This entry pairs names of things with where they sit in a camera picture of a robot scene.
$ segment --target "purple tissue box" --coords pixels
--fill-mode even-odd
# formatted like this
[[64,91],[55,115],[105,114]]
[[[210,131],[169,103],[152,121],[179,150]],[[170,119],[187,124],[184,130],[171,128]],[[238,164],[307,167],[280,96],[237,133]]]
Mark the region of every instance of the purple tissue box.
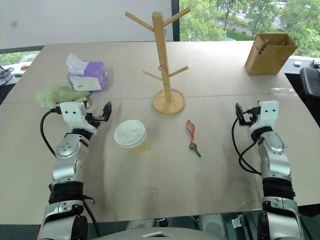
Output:
[[108,75],[102,61],[89,61],[83,75],[69,73],[68,79],[75,91],[98,91],[104,89]]

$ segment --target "white cup lid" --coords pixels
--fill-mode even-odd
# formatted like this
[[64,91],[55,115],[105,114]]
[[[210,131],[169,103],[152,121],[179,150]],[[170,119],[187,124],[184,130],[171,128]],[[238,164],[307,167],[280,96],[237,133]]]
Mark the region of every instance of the white cup lid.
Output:
[[114,140],[121,146],[138,144],[144,139],[145,126],[138,120],[128,120],[121,123],[114,132]]

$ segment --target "green foliage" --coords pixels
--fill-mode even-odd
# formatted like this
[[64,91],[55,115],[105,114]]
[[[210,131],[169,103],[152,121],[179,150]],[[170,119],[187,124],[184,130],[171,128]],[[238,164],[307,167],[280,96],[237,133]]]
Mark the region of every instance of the green foliage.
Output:
[[191,7],[180,18],[180,41],[223,41],[226,32],[213,19],[221,17],[216,0],[180,0],[179,8]]
[[231,11],[234,11],[237,7],[237,0],[224,0],[221,4],[221,9],[224,11],[225,24],[224,29],[226,29],[228,17]]
[[281,16],[283,28],[300,46],[295,55],[317,57],[320,53],[320,0],[291,0]]
[[276,28],[275,32],[276,33],[286,33],[287,31],[285,29],[282,29],[282,28]]
[[216,9],[221,10],[222,5],[224,4],[224,0],[216,0],[215,4],[216,4]]
[[254,35],[261,32],[261,29],[272,27],[276,16],[280,10],[275,5],[274,0],[252,0],[250,8],[245,15],[246,19],[251,20],[249,26],[252,29],[251,39]]
[[261,27],[259,29],[259,33],[276,33],[277,32],[277,28],[274,26],[268,26],[268,27]]
[[240,25],[240,26],[243,26],[243,27],[246,27],[246,28],[249,28],[249,24],[247,21],[237,17],[236,15],[231,15],[229,16],[229,20],[228,20],[228,23],[232,23],[232,24],[237,24],[237,25]]
[[231,38],[231,39],[234,39],[237,41],[250,41],[251,40],[251,36],[248,36],[245,31],[244,32],[236,32],[233,30],[228,30],[226,33],[226,36],[228,38]]
[[18,64],[21,62],[32,62],[34,58],[38,55],[39,51],[34,52],[13,52],[0,54],[0,65],[11,65]]
[[250,8],[251,0],[239,0],[237,4],[236,12],[239,12],[240,10],[244,13],[248,12],[248,9]]

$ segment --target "glass surface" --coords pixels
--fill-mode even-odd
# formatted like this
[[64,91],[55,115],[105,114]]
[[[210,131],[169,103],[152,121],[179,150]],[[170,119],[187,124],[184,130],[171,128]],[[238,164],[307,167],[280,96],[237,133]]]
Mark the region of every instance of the glass surface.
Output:
[[250,41],[289,33],[294,55],[320,58],[320,0],[179,0],[180,41]]
[[0,65],[7,66],[20,63],[32,63],[40,51],[24,51],[0,54]]

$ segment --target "white table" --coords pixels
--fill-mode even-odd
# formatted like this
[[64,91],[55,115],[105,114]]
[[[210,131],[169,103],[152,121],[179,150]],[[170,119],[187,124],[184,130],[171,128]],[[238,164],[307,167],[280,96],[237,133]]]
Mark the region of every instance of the white table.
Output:
[[[153,109],[151,97],[161,83],[141,73],[157,68],[156,55],[138,54],[143,48],[155,48],[155,43],[46,46],[0,106],[0,224],[39,224],[42,220],[55,160],[39,132],[47,110],[35,102],[34,94],[67,83],[64,62],[69,51],[86,60],[106,59],[110,73],[106,89],[91,95],[88,110],[98,115],[107,101],[112,102],[109,122],[90,141],[84,184],[84,193],[96,199],[92,211],[98,222],[260,209],[261,179],[239,167],[231,140],[235,103],[247,109],[258,100],[280,102],[275,130],[288,145],[295,200],[299,205],[319,203],[320,129],[282,72],[246,74],[243,65],[250,46],[250,42],[168,43],[172,70],[189,66],[172,78],[172,85],[187,96],[185,109],[175,116]],[[229,68],[232,58],[237,60]],[[128,119],[145,124],[147,152],[132,154],[114,141],[116,127]],[[188,148],[188,119],[196,124],[195,142],[202,158]],[[68,128],[61,115],[52,114],[44,131],[55,147]],[[235,137],[241,150],[251,143],[247,127],[237,126]],[[256,148],[245,159],[259,168]]]

